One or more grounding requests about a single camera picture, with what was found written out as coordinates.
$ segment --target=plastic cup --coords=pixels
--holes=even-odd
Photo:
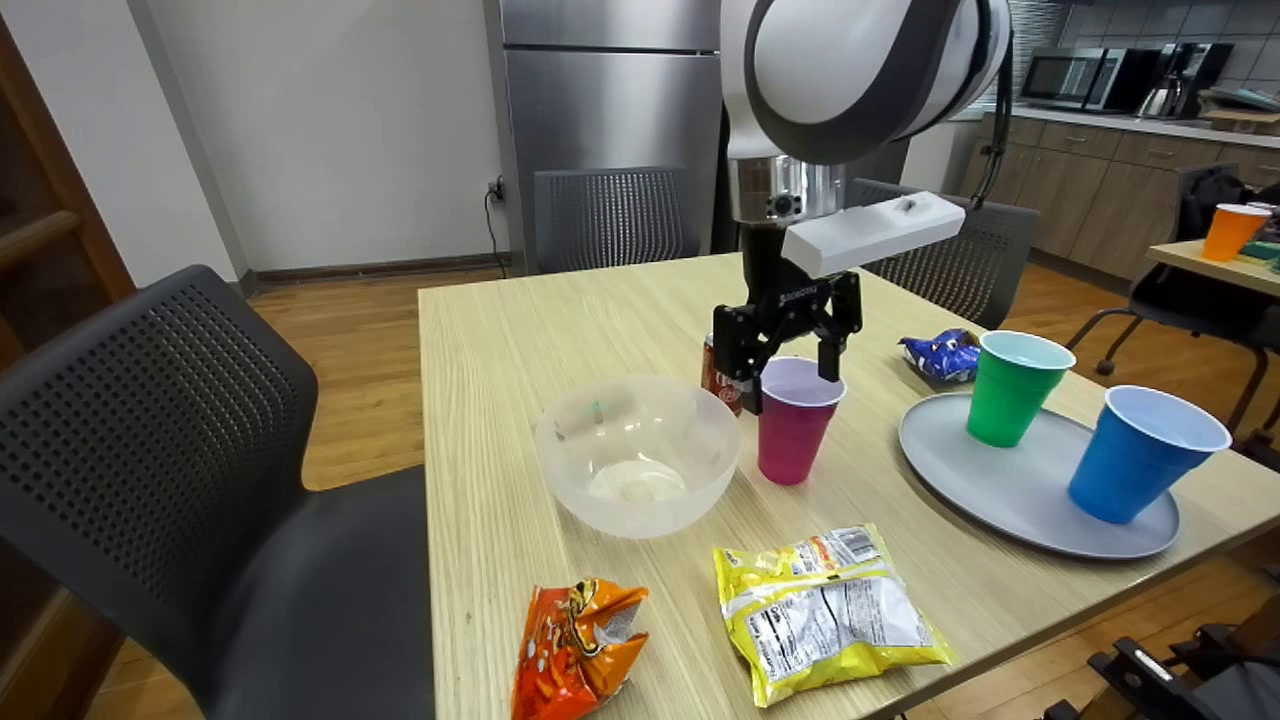
[[[986,334],[975,358],[969,435],[1016,447],[1077,358],[1044,336]]]
[[[1199,257],[1234,262],[1267,220],[1273,214],[1258,205],[1215,205]]]
[[[1179,398],[1117,385],[1102,399],[1068,485],[1071,503],[1094,520],[1129,524],[1210,454],[1232,447],[1232,433]]]
[[[769,359],[759,371],[759,462],[776,485],[802,485],[843,398],[812,359]]]

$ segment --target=snack bag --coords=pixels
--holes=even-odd
[[[938,336],[903,336],[910,367],[926,385],[972,385],[975,381],[975,358],[979,342],[969,327],[945,327]]]
[[[718,617],[752,664],[752,703],[883,678],[901,664],[945,664],[876,527],[832,527],[778,551],[714,549]]]
[[[575,720],[615,698],[647,640],[632,634],[643,590],[580,581],[537,590],[522,617],[511,720]]]

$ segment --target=countertop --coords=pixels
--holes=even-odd
[[[1280,147],[1277,134],[1273,135],[1218,134],[1206,121],[1091,117],[1091,114],[1052,114],[1052,107],[1029,107],[1029,103],[1016,103],[1012,117],[1052,121],[1052,126],[1117,130],[1117,134],[1145,134],[1145,135],[1182,135],[1182,139],[1210,139],[1210,144]]]

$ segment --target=wooden table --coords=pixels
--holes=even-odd
[[[718,625],[711,549],[783,549],[840,524],[876,524],[957,664],[809,691],[769,717],[888,717],[1277,524],[1280,482],[1234,454],[1177,488],[1179,539],[1145,563],[1046,557],[957,515],[896,454],[901,416],[926,398],[896,342],[963,321],[876,275],[862,275],[862,334],[843,352],[848,399],[802,488],[759,482],[754,421],[742,416],[740,474],[695,527],[635,544],[560,514],[533,447],[538,408],[628,371],[695,385],[711,305],[740,298],[737,257],[418,294],[436,717],[506,717],[537,584],[610,575],[651,590],[638,608],[651,646],[607,717],[740,720],[754,709]],[[1091,426],[1101,388],[1068,378],[1046,404]]]
[[[1186,246],[1152,246],[1152,262],[1155,264],[1171,264],[1182,272],[1199,272],[1222,286],[1239,286],[1264,298],[1280,299],[1280,275],[1273,272],[1273,262],[1258,257],[1234,257],[1234,262],[1206,262],[1199,257],[1203,242],[1186,242]]]

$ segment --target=green cup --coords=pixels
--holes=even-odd
[[[1077,358],[1044,336],[986,334],[975,358],[969,435],[1016,447],[1044,408],[1044,398],[1077,367]]]

